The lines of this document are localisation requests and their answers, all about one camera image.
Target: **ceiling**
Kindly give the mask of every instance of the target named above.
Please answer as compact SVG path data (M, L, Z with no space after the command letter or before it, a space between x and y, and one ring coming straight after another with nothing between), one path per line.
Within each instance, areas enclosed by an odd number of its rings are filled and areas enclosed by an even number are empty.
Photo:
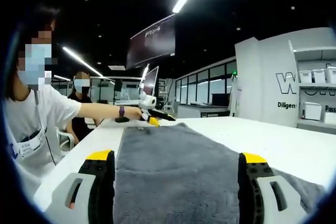
M62 46L75 51L104 76L140 76L142 69L112 71L108 65L125 66L130 37L172 14L177 2L17 1L24 2L19 9L38 2L61 9L53 36L52 56L58 59L53 73L70 79L85 67L70 58ZM331 26L332 2L334 0L189 0L176 17L175 56L161 58L154 64L160 66L161 78L177 78L234 56L234 45L250 37L264 39L294 30Z

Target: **person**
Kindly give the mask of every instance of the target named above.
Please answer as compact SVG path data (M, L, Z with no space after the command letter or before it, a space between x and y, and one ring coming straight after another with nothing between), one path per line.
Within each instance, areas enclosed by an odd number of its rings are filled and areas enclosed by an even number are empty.
M79 118L141 117L141 110L98 103L80 103L55 90L50 72L51 38L58 11L38 7L19 24L9 49L4 98L8 151L23 178L25 190L36 191L55 165L51 148L56 127Z
M90 89L90 76L85 72L78 72L75 75L74 85L72 88L72 93L68 96L69 99L81 102L81 103L92 103L88 92ZM100 119L93 119L95 125L98 127L100 125ZM93 129L89 129L85 123L84 118L74 118L69 121L66 130L68 133L73 135L75 140L75 145L83 140Z

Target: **black shirt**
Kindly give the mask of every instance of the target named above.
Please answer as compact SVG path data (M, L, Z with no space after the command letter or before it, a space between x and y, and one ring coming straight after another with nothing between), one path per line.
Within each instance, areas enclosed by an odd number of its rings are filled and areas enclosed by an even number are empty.
M75 93L72 93L68 96L69 99L75 100L80 103L92 103L89 97L83 97L79 99ZM91 130L88 128L84 118L74 118L72 119L72 129L73 132L76 134L79 141L81 141L84 137L86 137Z

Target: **id badge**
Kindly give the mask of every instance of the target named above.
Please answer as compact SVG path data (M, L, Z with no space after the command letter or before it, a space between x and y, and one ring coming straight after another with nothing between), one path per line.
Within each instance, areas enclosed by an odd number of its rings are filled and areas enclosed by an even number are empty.
M22 157L29 157L35 153L46 141L45 132L43 129L40 129L39 133L31 140L18 143L20 148L20 154Z

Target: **face mask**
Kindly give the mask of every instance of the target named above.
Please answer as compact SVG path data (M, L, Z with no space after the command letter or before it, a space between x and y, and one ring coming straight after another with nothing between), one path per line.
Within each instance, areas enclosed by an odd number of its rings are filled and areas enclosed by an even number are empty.
M51 58L51 44L26 45L25 70L18 69L20 81L33 90L51 83L51 71L45 71L45 59Z
M74 80L74 86L77 92L87 94L90 89L90 80L88 79L76 79Z

